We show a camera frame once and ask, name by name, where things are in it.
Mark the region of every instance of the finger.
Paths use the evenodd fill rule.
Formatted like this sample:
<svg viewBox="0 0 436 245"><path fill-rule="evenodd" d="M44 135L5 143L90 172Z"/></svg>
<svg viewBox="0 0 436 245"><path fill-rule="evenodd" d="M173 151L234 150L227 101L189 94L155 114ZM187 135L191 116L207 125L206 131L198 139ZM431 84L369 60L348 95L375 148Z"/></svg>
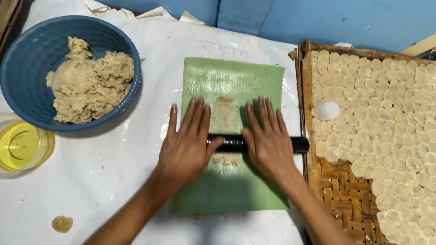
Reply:
<svg viewBox="0 0 436 245"><path fill-rule="evenodd" d="M184 133L188 131L189 125L191 124L192 121L192 115L194 113L196 104L197 104L197 98L192 97L191 101L189 102L188 108L186 109L185 117L183 118L183 122L182 125L180 126L179 132Z"/></svg>
<svg viewBox="0 0 436 245"><path fill-rule="evenodd" d="M268 112L268 119L271 127L274 131L279 132L279 124L277 123L276 115L274 114L273 103L270 98L266 98L265 100L266 110Z"/></svg>
<svg viewBox="0 0 436 245"><path fill-rule="evenodd" d="M195 107L194 116L192 117L189 133L192 135L198 134L198 126L200 125L201 116L203 115L204 99L198 98L197 106Z"/></svg>
<svg viewBox="0 0 436 245"><path fill-rule="evenodd" d="M207 139L210 122L211 122L211 107L205 105L203 110L203 118L201 119L201 125L198 131L198 138L200 140L205 141Z"/></svg>
<svg viewBox="0 0 436 245"><path fill-rule="evenodd" d="M257 118L253 112L253 105L251 102L247 102L245 104L245 112L247 113L248 123L250 124L250 128L253 131L254 137L260 136L262 134L262 129L257 122Z"/></svg>
<svg viewBox="0 0 436 245"><path fill-rule="evenodd" d="M282 112L279 109L277 109L276 115L277 115L277 121L279 121L280 131L282 132L282 134L289 136L288 130L286 129L285 121L283 120Z"/></svg>
<svg viewBox="0 0 436 245"><path fill-rule="evenodd" d="M224 145L224 141L225 138L223 137L218 137L215 138L213 140L211 140L211 142L208 144L207 148L206 148L206 164L209 163L209 161L211 160L211 156L212 154L222 145Z"/></svg>
<svg viewBox="0 0 436 245"><path fill-rule="evenodd" d="M268 116L266 115L265 101L262 95L259 95L259 97L257 98L257 106L259 108L259 117L260 117L260 122L262 123L263 130L264 131L271 130L271 124L269 123Z"/></svg>
<svg viewBox="0 0 436 245"><path fill-rule="evenodd" d="M167 135L172 135L176 132L177 126L177 105L173 104L170 110L170 123L168 124Z"/></svg>
<svg viewBox="0 0 436 245"><path fill-rule="evenodd" d="M256 159L256 145L254 142L253 134L249 129L243 129L242 137L244 138L244 142L247 145L248 156L250 157L250 160L254 162L254 160Z"/></svg>

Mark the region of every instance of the green plastic sheet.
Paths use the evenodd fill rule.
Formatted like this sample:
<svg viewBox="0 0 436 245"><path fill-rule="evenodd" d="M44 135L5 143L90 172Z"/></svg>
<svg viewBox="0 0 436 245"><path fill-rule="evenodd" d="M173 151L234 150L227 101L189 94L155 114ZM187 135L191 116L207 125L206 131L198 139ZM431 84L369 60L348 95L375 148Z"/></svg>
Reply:
<svg viewBox="0 0 436 245"><path fill-rule="evenodd" d="M245 114L247 101L255 102L256 111L257 96L263 94L271 98L274 109L280 108L283 73L283 67L273 65L185 58L182 118L191 97L202 96L211 106L210 133L240 133L249 126ZM214 213L289 208L286 195L259 173L246 154L233 156L236 166L211 160L195 182L176 194L172 211Z"/></svg>

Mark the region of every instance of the hand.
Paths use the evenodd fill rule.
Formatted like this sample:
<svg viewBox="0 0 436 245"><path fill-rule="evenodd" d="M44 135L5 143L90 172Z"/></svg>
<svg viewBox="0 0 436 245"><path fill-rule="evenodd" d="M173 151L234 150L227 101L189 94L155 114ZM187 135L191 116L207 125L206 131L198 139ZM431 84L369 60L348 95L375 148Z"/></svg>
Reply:
<svg viewBox="0 0 436 245"><path fill-rule="evenodd" d="M290 174L296 171L292 141L289 137L282 113L278 109L274 115L271 99L266 99L266 110L263 96L257 100L259 106L259 126L253 112L251 102L245 105L245 112L249 120L250 128L242 131L242 136L248 147L248 155L253 164L266 177L281 185L288 181Z"/></svg>
<svg viewBox="0 0 436 245"><path fill-rule="evenodd" d="M210 119L210 106L204 106L203 98L192 98L180 130L176 132L177 106L171 107L168 132L155 171L157 178L168 184L172 195L194 181L208 165L211 155L224 144L224 138L206 144Z"/></svg>

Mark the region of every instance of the woven bamboo tray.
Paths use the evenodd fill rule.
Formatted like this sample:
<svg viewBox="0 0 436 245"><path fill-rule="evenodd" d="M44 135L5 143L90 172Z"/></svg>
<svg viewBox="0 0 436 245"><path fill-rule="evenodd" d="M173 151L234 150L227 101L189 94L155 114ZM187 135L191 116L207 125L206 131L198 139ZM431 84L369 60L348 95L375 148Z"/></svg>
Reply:
<svg viewBox="0 0 436 245"><path fill-rule="evenodd" d="M356 244L391 244L380 231L377 222L375 196L371 192L372 180L357 178L351 171L349 161L331 163L315 154L312 139L312 71L310 52L327 50L338 54L354 54L369 59L414 60L418 64L434 64L435 61L416 59L370 49L345 48L304 41L298 46L296 60L297 87L300 102L301 134L309 139L311 148L303 156L304 174L310 190L320 203L332 214Z"/></svg>

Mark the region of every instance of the clear plastic container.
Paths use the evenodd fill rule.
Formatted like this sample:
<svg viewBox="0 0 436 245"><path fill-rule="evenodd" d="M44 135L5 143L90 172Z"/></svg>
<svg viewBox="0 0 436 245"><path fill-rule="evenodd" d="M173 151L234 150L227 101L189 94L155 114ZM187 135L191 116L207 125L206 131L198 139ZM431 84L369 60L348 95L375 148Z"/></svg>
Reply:
<svg viewBox="0 0 436 245"><path fill-rule="evenodd" d="M13 112L0 112L0 178L40 166L54 148L53 132L37 128Z"/></svg>

